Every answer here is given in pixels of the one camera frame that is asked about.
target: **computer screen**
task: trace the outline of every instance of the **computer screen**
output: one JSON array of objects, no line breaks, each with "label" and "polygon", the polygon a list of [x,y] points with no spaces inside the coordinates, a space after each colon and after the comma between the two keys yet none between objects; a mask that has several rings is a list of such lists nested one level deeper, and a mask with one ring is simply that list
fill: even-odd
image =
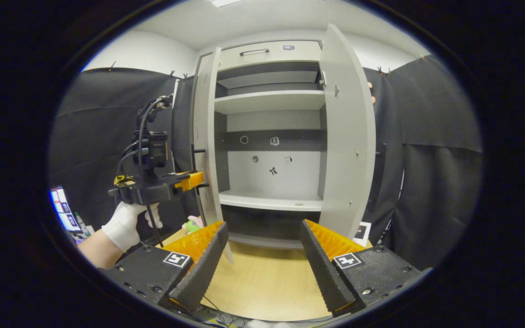
[{"label": "computer screen", "polygon": [[56,208],[56,212],[58,213],[58,217],[64,225],[64,228],[69,231],[82,231],[78,226],[76,217],[68,206],[68,201],[66,200],[66,195],[64,194],[64,188],[62,188],[61,185],[52,188],[50,195],[52,203]]}]

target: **table surface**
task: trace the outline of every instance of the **table surface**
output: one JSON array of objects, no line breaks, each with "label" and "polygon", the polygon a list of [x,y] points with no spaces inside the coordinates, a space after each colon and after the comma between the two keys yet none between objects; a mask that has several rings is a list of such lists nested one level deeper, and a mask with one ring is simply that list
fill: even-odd
[{"label": "table surface", "polygon": [[[185,236],[179,230],[167,245]],[[206,291],[221,311],[246,318],[296,321],[322,318],[327,311],[303,250],[270,249],[230,241],[234,263],[222,255]],[[215,308],[206,298],[202,305]]]}]

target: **white glove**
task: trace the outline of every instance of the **white glove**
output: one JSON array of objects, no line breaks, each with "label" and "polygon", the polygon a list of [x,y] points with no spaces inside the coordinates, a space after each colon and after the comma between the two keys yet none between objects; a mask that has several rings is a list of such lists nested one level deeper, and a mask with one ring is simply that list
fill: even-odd
[{"label": "white glove", "polygon": [[[154,215],[155,224],[158,228],[163,228],[163,224],[159,220],[159,213],[157,210],[158,204],[151,205],[151,212]],[[133,245],[137,245],[140,241],[139,233],[137,233],[137,216],[147,210],[147,207],[139,204],[125,204],[121,203],[117,206],[113,217],[107,224],[102,226],[104,233],[121,251],[126,252],[127,249]],[[145,218],[149,226],[153,228],[149,213],[145,212]]]}]

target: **sticker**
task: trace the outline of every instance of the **sticker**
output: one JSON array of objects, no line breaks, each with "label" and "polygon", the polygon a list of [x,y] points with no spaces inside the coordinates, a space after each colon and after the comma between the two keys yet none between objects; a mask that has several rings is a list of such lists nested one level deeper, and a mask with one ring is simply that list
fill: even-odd
[{"label": "sticker", "polygon": [[342,269],[349,268],[351,266],[357,266],[358,264],[363,264],[363,261],[356,257],[356,255],[353,253],[336,256],[334,257],[334,261]]},{"label": "sticker", "polygon": [[360,222],[360,226],[356,231],[356,235],[352,239],[354,243],[362,245],[363,247],[367,247],[368,236],[370,235],[370,228],[370,222]]},{"label": "sticker", "polygon": [[171,264],[173,266],[183,268],[186,262],[188,262],[189,258],[190,256],[188,255],[183,255],[183,254],[176,253],[173,251],[169,253],[169,255],[167,255],[167,257],[165,258],[165,260],[163,260],[163,262],[167,264]]}]

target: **cabinet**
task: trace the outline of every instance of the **cabinet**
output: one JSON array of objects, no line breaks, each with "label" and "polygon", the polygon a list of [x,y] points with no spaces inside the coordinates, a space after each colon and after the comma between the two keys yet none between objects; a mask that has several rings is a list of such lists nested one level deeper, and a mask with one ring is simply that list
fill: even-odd
[{"label": "cabinet", "polygon": [[303,218],[352,238],[371,187],[375,119],[337,27],[323,48],[272,41],[203,56],[193,111],[208,224],[227,220],[231,240],[259,246],[300,247]]}]

